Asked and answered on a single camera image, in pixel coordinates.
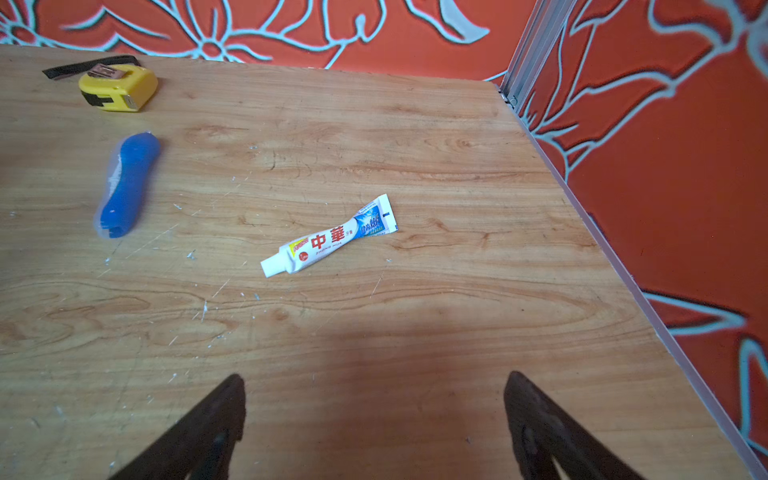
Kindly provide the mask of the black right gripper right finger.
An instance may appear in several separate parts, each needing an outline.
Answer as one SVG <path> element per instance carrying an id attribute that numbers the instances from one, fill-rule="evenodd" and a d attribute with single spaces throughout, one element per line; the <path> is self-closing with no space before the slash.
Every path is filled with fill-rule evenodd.
<path id="1" fill-rule="evenodd" d="M 509 374 L 503 400 L 524 479 L 641 477 L 521 372 Z"/>

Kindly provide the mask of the white red toothpaste tube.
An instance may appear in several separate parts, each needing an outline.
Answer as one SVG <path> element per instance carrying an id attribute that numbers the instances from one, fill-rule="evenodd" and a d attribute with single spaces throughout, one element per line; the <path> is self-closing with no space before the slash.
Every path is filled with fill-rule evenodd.
<path id="1" fill-rule="evenodd" d="M 387 194 L 380 195 L 343 224 L 305 235 L 282 245 L 261 262 L 266 278 L 293 274 L 326 258 L 353 240 L 388 235 L 398 230 Z"/>

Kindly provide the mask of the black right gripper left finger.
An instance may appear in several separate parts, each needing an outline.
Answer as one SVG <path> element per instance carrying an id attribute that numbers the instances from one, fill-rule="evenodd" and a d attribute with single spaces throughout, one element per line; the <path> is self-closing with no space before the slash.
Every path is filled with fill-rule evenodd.
<path id="1" fill-rule="evenodd" d="M 243 378 L 232 374 L 114 479 L 227 479 L 246 418 Z"/>

